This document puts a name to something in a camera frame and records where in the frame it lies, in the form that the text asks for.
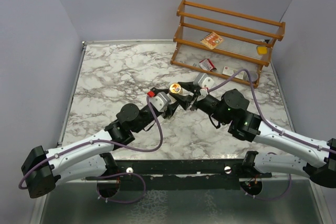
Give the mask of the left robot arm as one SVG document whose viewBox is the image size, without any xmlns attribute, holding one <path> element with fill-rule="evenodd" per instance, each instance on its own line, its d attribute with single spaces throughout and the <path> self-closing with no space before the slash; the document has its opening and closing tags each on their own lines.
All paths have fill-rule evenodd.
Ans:
<svg viewBox="0 0 336 224">
<path fill-rule="evenodd" d="M 145 153 L 157 151 L 163 144 L 163 132 L 158 117 L 169 118 L 179 103 L 175 96 L 185 97 L 186 90 L 178 83 L 168 89 L 152 88 L 142 109 L 133 103 L 124 105 L 116 120 L 96 134 L 67 145 L 45 150 L 34 147 L 26 157 L 21 171 L 19 189 L 27 190 L 30 198 L 48 194 L 57 185 L 87 177 L 112 178 L 117 172 L 111 152 L 118 148 L 130 149 L 134 133 L 156 124 L 160 140 L 157 147 L 144 149 Z"/>
</svg>

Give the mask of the clear pill bottle gold lid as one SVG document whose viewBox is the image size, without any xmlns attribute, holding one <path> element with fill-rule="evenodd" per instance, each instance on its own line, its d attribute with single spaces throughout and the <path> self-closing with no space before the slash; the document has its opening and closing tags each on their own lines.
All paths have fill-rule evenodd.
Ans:
<svg viewBox="0 0 336 224">
<path fill-rule="evenodd" d="M 185 90 L 180 84 L 173 83 L 169 87 L 169 94 L 177 94 L 177 95 L 189 95 L 189 91 Z"/>
</svg>

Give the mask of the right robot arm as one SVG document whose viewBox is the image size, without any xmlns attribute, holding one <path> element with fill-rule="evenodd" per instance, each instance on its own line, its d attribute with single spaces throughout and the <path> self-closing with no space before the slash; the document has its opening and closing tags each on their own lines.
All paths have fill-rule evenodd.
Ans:
<svg viewBox="0 0 336 224">
<path fill-rule="evenodd" d="M 236 139 L 269 145 L 286 152 L 274 158 L 266 154 L 246 154 L 241 171 L 246 177 L 260 173 L 288 173 L 307 177 L 312 182 L 335 188 L 335 139 L 313 139 L 288 131 L 266 120 L 261 112 L 248 111 L 249 100 L 237 90 L 226 91 L 220 99 L 208 88 L 193 82 L 174 83 L 170 95 L 183 109 L 201 110 L 211 121 L 229 126 L 228 132 Z"/>
</svg>

